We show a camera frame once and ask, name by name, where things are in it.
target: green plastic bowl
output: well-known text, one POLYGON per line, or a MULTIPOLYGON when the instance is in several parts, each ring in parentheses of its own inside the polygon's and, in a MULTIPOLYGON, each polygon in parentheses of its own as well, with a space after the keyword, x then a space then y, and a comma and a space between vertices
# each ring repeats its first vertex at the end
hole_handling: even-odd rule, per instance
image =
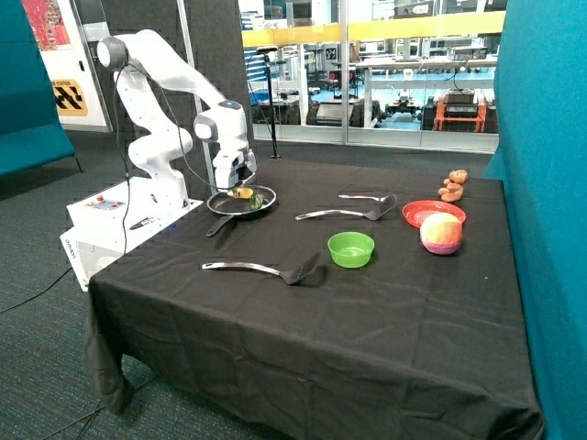
POLYGON ((328 249, 341 268, 362 268, 371 259, 375 242, 360 232, 341 232, 328 240, 328 249))

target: black tablecloth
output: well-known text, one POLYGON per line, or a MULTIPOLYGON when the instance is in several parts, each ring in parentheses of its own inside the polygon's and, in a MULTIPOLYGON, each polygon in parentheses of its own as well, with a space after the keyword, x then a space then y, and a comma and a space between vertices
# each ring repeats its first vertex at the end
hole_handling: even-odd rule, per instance
POLYGON ((106 408, 132 390, 122 355, 177 387, 298 439, 535 439, 543 417, 499 181, 471 179, 461 249, 428 253, 401 207, 437 199, 444 176, 287 160, 260 167, 257 184, 279 205, 217 236, 202 207, 90 281, 83 363, 106 408), (374 202, 342 191, 392 191, 398 209, 372 222, 299 214, 374 202), (361 269, 336 266, 327 240, 340 231, 375 240, 361 269), (204 271, 213 261, 276 269, 323 251, 299 286, 272 275, 204 271))

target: black pole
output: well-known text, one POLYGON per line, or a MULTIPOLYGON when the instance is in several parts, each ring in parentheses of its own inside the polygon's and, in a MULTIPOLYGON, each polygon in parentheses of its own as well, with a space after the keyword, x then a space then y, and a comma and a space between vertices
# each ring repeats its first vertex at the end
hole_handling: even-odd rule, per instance
POLYGON ((269 62, 269 55, 263 53, 265 59, 265 74, 267 75, 267 89, 269 90, 269 109, 271 111, 271 141, 273 143, 273 155, 272 159, 281 159, 282 157, 277 154, 277 139, 275 138, 275 111, 273 110, 273 90, 271 89, 271 65, 269 62))

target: door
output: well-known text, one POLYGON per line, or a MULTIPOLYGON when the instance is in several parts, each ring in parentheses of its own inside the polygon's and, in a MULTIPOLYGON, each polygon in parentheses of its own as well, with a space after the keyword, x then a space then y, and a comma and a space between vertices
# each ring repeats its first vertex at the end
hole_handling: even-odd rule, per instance
POLYGON ((64 128, 111 131, 94 65, 69 0, 21 0, 47 73, 64 128))

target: glass window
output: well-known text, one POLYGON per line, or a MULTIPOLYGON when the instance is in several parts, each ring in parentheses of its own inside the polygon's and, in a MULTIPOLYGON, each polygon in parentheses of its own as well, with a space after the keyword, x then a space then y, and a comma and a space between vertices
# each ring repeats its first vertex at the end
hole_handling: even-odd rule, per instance
POLYGON ((493 152, 505 3, 240 0, 255 137, 493 152))

